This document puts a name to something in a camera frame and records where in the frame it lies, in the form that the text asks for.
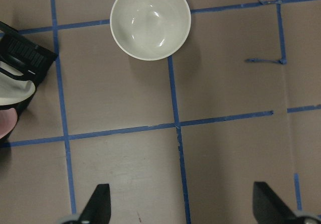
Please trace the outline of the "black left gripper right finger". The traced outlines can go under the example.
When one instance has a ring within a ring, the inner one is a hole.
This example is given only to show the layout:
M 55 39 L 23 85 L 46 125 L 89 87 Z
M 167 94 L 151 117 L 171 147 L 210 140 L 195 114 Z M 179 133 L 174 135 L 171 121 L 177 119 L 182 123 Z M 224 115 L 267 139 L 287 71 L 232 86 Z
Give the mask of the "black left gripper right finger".
M 254 182 L 252 210 L 259 224 L 301 223 L 301 218 L 290 210 L 266 182 Z

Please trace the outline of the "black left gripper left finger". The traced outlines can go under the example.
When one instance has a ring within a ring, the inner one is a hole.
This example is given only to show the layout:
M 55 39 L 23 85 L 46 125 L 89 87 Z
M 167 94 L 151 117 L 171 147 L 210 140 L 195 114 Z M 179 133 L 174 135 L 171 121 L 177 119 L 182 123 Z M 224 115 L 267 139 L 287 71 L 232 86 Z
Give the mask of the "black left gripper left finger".
M 109 184 L 98 184 L 78 218 L 78 223 L 109 224 L 111 198 Z

